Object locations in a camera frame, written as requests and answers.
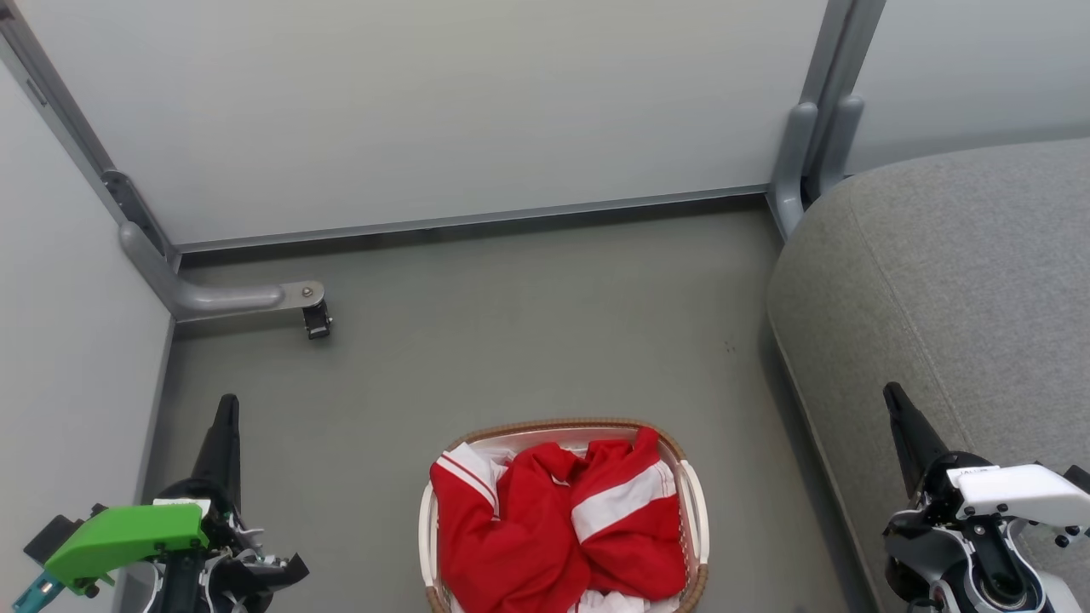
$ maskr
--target brown woven rim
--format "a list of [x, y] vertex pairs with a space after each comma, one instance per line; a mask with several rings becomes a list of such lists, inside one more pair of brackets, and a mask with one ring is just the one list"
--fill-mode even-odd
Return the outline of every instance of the brown woven rim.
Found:
[[[484, 430], [477, 430], [476, 432], [470, 432], [465, 436], [455, 441], [447, 447], [447, 450], [453, 450], [455, 447], [461, 445], [462, 443], [475, 443], [483, 438], [494, 438], [496, 436], [504, 436], [507, 434], [519, 434], [522, 432], [534, 432], [537, 430], [559, 430], [564, 428], [650, 428], [658, 433], [662, 442], [670, 449], [670, 452], [679, 459], [686, 459], [685, 452], [681, 450], [681, 445], [674, 440], [673, 436], [663, 432], [654, 424], [647, 423], [645, 421], [639, 421], [634, 419], [543, 419], [538, 421], [523, 421], [520, 423], [512, 423], [509, 425], [498, 425], [496, 428], [486, 428]], [[700, 597], [704, 594], [704, 586], [707, 585], [707, 564], [701, 564], [697, 569], [697, 576], [692, 578], [689, 586], [686, 586], [686, 597], [678, 605], [674, 613], [692, 613], [697, 609], [697, 603], [700, 602]], [[439, 590], [435, 587], [429, 587], [426, 590], [427, 602], [432, 605], [432, 613], [450, 613], [450, 608], [447, 606], [446, 600]]]

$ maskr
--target gray ottoman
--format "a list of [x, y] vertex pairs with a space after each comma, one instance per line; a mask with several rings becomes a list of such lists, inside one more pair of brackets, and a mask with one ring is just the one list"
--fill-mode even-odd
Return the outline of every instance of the gray ottoman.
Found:
[[[880, 168], [819, 200], [784, 248], [768, 314], [882, 609], [882, 530], [907, 504], [882, 386], [947, 445], [1090, 469], [1090, 140]], [[1090, 543], [1026, 532], [1090, 611]]]

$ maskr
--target green plastic part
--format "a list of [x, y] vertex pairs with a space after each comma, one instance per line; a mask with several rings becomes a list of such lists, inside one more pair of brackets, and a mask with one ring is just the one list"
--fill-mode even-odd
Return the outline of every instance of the green plastic part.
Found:
[[185, 550], [199, 541], [203, 510], [195, 504], [113, 506], [88, 519], [46, 561], [46, 570], [83, 594], [107, 573], [166, 551]]

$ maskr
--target teal connector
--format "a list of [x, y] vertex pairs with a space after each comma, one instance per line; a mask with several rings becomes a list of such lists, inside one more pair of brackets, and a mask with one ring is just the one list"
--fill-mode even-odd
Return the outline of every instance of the teal connector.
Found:
[[15, 613], [38, 613], [49, 605], [60, 593], [64, 591], [64, 585], [48, 570], [43, 572], [37, 579], [26, 588], [23, 596], [19, 597], [11, 609]]

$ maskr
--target red fabric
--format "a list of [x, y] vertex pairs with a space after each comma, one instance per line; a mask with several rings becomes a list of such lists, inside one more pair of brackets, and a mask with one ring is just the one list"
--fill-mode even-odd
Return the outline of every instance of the red fabric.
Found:
[[653, 601], [680, 592], [677, 494], [651, 501], [582, 545], [572, 527], [576, 505], [656, 464], [657, 442], [655, 431], [641, 430], [634, 449], [598, 441], [585, 459], [553, 443], [526, 449], [496, 484], [498, 520], [491, 501], [433, 465], [439, 572], [467, 613], [566, 613], [588, 589]]

